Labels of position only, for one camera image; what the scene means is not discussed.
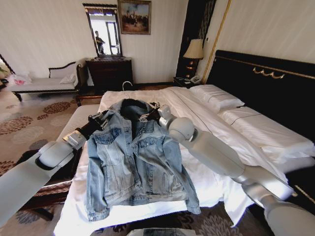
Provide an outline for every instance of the jacket sleeve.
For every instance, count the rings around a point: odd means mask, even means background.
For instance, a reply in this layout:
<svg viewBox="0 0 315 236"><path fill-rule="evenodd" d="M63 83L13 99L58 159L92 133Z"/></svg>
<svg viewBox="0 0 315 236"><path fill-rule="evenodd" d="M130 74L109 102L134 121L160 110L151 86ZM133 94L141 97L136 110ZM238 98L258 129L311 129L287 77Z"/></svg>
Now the jacket sleeve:
<svg viewBox="0 0 315 236"><path fill-rule="evenodd" d="M187 193L187 210L194 214L200 214L199 200L195 187L185 167L182 165L182 155L179 144L166 135L163 140L163 151L166 165L170 167L170 171L176 176Z"/></svg>
<svg viewBox="0 0 315 236"><path fill-rule="evenodd" d="M89 168L87 174L87 203L89 221L97 221L109 215L109 209L104 199L104 170L97 154L94 135L88 140Z"/></svg>

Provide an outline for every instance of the floral carpet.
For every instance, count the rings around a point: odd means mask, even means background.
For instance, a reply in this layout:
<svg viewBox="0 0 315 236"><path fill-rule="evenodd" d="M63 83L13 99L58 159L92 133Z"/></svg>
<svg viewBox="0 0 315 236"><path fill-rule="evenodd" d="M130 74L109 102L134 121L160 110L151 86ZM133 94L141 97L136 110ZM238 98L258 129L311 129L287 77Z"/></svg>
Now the floral carpet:
<svg viewBox="0 0 315 236"><path fill-rule="evenodd" d="M12 93L0 91L0 176L12 168L25 151L41 148L55 140L77 108L73 94L22 94L22 98L23 102L19 102ZM45 221L28 211L19 211L0 228L0 236L50 236L62 207L47 207L54 214L52 221ZM237 227L231 228L231 225L224 205L217 204L212 208L202 208L200 215L182 211L99 229L92 235L125 236L131 230L152 227L193 229L204 236L269 235L249 211Z"/></svg>

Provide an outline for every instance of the picture frame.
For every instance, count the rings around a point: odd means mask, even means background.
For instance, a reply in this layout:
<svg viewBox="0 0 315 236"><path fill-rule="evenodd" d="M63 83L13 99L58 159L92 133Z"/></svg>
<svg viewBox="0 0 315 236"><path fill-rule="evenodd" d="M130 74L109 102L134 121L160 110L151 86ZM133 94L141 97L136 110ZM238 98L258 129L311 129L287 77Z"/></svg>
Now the picture frame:
<svg viewBox="0 0 315 236"><path fill-rule="evenodd" d="M119 0L121 34L151 34L151 1Z"/></svg>

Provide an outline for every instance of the lampshade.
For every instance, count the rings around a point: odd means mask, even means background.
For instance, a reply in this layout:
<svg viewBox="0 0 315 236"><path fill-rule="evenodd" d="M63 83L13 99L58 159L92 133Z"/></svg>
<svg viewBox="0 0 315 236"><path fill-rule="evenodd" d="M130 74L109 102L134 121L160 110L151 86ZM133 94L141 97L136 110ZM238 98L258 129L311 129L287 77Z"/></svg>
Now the lampshade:
<svg viewBox="0 0 315 236"><path fill-rule="evenodd" d="M184 57L192 59L203 58L202 39L192 39Z"/></svg>

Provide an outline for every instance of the light blue denim jacket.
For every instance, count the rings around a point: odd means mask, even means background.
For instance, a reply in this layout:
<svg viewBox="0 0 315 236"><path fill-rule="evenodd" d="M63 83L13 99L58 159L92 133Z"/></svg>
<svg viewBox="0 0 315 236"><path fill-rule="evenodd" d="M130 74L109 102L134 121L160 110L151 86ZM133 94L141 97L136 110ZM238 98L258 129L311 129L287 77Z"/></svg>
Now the light blue denim jacket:
<svg viewBox="0 0 315 236"><path fill-rule="evenodd" d="M156 121L140 122L151 107L124 99L109 108L103 131L88 140L87 212L89 221L106 218L114 205L185 200L199 214L193 183L182 166L177 142Z"/></svg>

